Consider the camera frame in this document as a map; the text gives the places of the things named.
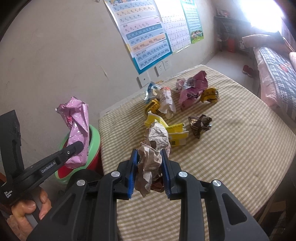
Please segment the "wall socket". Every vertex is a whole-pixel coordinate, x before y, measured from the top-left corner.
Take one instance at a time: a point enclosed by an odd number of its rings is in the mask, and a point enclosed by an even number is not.
[[[167,59],[163,61],[163,66],[165,68],[165,70],[168,70],[170,67],[172,67],[171,62]]]
[[[164,72],[165,68],[163,65],[163,62],[160,61],[155,67],[154,70],[156,72],[157,77],[160,76],[162,74],[162,72]]]
[[[143,88],[146,84],[148,84],[150,80],[150,76],[148,74],[148,71],[145,71],[144,73],[140,74],[137,77],[138,82],[140,82],[141,87]]]

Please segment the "tiled floor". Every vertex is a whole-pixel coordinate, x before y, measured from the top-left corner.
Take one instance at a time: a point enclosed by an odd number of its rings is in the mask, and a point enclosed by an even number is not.
[[[257,94],[257,88],[254,88],[254,79],[242,73],[244,65],[253,68],[253,61],[242,54],[230,53],[228,51],[218,52],[206,66],[226,75],[254,94]]]

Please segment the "silver screw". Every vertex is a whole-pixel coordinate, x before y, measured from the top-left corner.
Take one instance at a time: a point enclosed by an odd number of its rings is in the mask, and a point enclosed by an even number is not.
[[[76,182],[76,184],[77,184],[77,186],[84,186],[85,185],[85,180],[83,180],[83,179],[81,179],[81,180],[78,180],[77,182]]]
[[[114,172],[111,173],[111,176],[112,177],[119,177],[120,176],[120,172],[114,171]]]
[[[219,180],[214,180],[213,181],[213,185],[216,187],[220,187],[221,186],[221,182]]]
[[[188,174],[187,174],[187,172],[179,172],[179,176],[180,177],[187,177]]]

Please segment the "crumpled white paper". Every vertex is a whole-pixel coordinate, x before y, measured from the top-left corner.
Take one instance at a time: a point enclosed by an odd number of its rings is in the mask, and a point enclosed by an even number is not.
[[[169,87],[163,87],[159,93],[160,107],[159,111],[165,114],[167,119],[171,119],[176,113],[175,103],[172,99],[172,92]]]
[[[153,122],[149,129],[146,130],[145,136],[145,143],[142,142],[141,147],[138,149],[140,161],[135,180],[135,189],[143,197],[150,193],[152,182],[161,177],[160,165],[162,157],[160,151],[165,149],[167,156],[170,154],[168,132],[162,124],[157,121]]]

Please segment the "table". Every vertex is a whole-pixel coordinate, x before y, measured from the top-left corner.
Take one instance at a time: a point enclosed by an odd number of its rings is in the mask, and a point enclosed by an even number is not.
[[[190,132],[187,144],[172,148],[169,159],[199,180],[221,180],[254,215],[285,176],[296,152],[296,136],[258,97],[206,66],[189,69],[163,86],[173,87],[177,78],[187,79],[200,70],[206,71],[210,87],[219,88],[220,101],[198,102],[181,112],[178,94],[173,94],[177,114],[167,123],[184,122]],[[105,173],[116,170],[140,146],[146,119],[143,97],[140,94],[99,120]],[[210,116],[213,126],[198,140],[187,117],[200,114]],[[169,201],[164,193],[154,191],[145,198],[134,191],[129,201],[118,200],[117,223],[123,240],[178,240],[180,207],[180,201]],[[208,240],[207,223],[205,230]]]

